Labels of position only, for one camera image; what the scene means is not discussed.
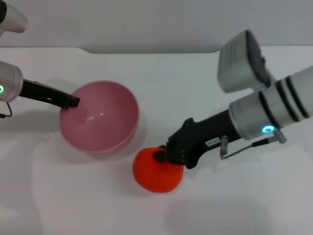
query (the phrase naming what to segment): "pink bowl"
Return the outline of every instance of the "pink bowl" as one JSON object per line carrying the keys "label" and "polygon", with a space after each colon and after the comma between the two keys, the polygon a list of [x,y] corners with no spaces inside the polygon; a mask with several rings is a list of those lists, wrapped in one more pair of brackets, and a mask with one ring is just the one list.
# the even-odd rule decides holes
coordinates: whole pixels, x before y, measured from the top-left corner
{"label": "pink bowl", "polygon": [[122,84],[96,81],[73,93],[77,108],[60,111],[60,129],[75,148],[91,154],[116,153],[134,136],[139,106],[134,94]]}

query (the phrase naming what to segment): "bowl rim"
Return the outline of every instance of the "bowl rim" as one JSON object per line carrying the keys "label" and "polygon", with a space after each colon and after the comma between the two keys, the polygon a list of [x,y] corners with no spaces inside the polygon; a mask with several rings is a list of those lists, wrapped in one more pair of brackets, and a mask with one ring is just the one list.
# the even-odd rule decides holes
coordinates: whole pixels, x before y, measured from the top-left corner
{"label": "bowl rim", "polygon": [[73,145],[70,141],[67,140],[67,138],[65,137],[63,131],[62,131],[62,128],[61,128],[61,112],[62,112],[62,108],[60,109],[60,113],[59,113],[59,128],[60,128],[60,132],[63,136],[63,138],[66,140],[67,143],[69,143],[71,146],[73,146],[74,148],[82,151],[82,152],[85,152],[85,153],[91,153],[91,154],[98,154],[98,153],[113,153],[115,149],[118,149],[121,145],[123,145],[125,142],[127,142],[129,140],[129,138],[132,138],[134,133],[136,132],[137,130],[137,127],[138,127],[138,123],[139,123],[139,119],[140,119],[140,109],[139,109],[139,103],[138,103],[138,100],[135,96],[135,94],[131,91],[131,89],[129,89],[128,87],[126,87],[125,85],[119,83],[119,82],[116,82],[116,81],[111,81],[111,80],[97,80],[97,81],[93,81],[93,82],[89,82],[89,83],[86,83],[84,85],[82,85],[81,87],[79,87],[78,89],[76,89],[75,91],[73,91],[71,94],[73,95],[75,92],[78,92],[80,89],[84,88],[85,86],[87,85],[90,85],[92,83],[102,83],[102,82],[105,82],[105,83],[114,83],[114,84],[117,84],[117,85],[120,85],[121,87],[125,88],[126,90],[128,90],[130,92],[130,94],[132,95],[132,97],[134,98],[135,102],[136,102],[136,108],[137,108],[137,120],[136,120],[136,123],[135,125],[133,126],[131,132],[127,135],[127,137],[125,137],[121,142],[119,142],[118,144],[110,147],[110,148],[107,148],[107,149],[103,149],[103,150],[85,150],[85,149],[82,149],[82,148],[79,148],[75,145]]}

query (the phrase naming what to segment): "white wall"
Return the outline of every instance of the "white wall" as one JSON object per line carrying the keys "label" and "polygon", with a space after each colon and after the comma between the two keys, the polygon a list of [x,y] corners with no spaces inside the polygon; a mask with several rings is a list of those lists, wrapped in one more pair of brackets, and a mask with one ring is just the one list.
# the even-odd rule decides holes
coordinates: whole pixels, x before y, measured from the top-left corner
{"label": "white wall", "polygon": [[7,0],[29,20],[1,47],[211,52],[250,28],[262,45],[313,45],[312,0]]}

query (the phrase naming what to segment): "white table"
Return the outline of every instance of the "white table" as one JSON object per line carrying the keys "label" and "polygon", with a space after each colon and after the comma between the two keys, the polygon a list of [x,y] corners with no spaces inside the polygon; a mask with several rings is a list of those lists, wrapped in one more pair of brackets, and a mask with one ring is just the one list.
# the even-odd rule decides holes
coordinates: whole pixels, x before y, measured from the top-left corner
{"label": "white table", "polygon": [[[313,47],[264,47],[283,78],[313,64]],[[313,233],[313,119],[284,129],[288,142],[221,161],[206,153],[169,194],[133,179],[138,150],[157,146],[188,117],[225,110],[249,91],[224,94],[212,54],[103,55],[76,48],[1,48],[26,79],[72,92],[94,80],[129,87],[141,109],[135,138],[96,160],[71,148],[57,107],[17,98],[0,120],[0,233],[3,235],[294,235]],[[1,104],[1,112],[6,112]],[[247,145],[240,140],[229,151]]]}

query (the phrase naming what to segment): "orange ball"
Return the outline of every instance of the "orange ball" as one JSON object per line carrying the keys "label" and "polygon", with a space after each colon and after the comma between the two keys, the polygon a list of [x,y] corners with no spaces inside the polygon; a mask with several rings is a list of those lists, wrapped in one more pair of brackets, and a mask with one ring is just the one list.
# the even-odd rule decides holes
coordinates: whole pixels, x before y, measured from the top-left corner
{"label": "orange ball", "polygon": [[182,180],[183,166],[169,162],[159,163],[154,154],[162,148],[145,148],[133,163],[134,178],[140,186],[151,192],[170,192]]}

